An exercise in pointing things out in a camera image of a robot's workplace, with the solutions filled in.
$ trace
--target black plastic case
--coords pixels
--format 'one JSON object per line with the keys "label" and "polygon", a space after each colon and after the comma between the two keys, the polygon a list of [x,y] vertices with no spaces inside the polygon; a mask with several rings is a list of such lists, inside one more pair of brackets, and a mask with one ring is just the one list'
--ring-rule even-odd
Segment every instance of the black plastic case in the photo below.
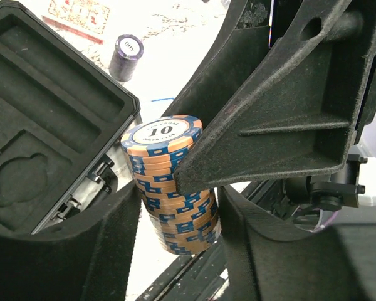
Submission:
{"label": "black plastic case", "polygon": [[0,233],[31,233],[114,144],[138,99],[24,6],[0,2]]}

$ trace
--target poker chip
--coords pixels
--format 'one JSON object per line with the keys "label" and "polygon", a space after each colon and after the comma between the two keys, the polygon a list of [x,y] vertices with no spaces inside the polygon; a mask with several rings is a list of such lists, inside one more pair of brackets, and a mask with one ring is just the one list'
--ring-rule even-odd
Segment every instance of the poker chip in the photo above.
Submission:
{"label": "poker chip", "polygon": [[159,243],[176,255],[200,253],[221,233],[213,189],[182,196],[174,180],[175,169],[201,133],[198,118],[177,115],[138,125],[121,138]]}
{"label": "poker chip", "polygon": [[202,122],[193,116],[162,117],[125,133],[121,146],[128,155],[152,157],[177,152],[193,144],[202,133]]}

